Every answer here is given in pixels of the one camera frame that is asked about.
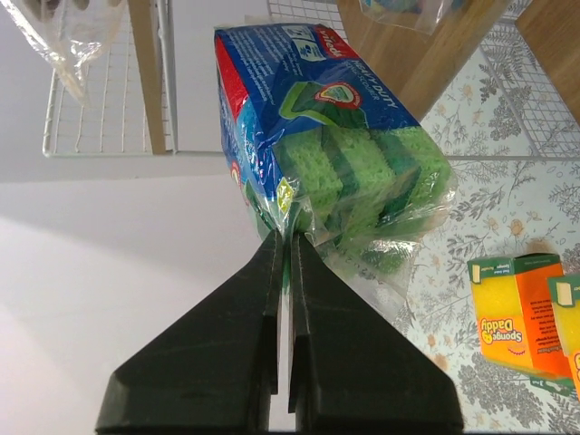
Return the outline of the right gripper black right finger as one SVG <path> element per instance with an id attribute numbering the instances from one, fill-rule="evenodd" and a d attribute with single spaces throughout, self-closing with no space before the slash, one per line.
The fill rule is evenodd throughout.
<path id="1" fill-rule="evenodd" d="M 451 378 L 332 272 L 305 235 L 290 247 L 298 430 L 463 430 Z"/>

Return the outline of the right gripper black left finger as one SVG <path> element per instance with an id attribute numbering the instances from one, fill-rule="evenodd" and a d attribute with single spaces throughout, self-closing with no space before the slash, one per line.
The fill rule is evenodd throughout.
<path id="1" fill-rule="evenodd" d="M 255 433 L 278 392 L 284 241 L 250 261 L 119 366 L 98 433 Z"/>

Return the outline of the silver steel wool pack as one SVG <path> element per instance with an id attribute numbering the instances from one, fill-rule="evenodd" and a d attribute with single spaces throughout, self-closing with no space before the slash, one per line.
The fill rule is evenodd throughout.
<path id="1" fill-rule="evenodd" d="M 120 31 L 127 3 L 111 1 L 3 1 L 30 46 L 53 68 L 82 106 L 90 103 L 90 66 Z"/>

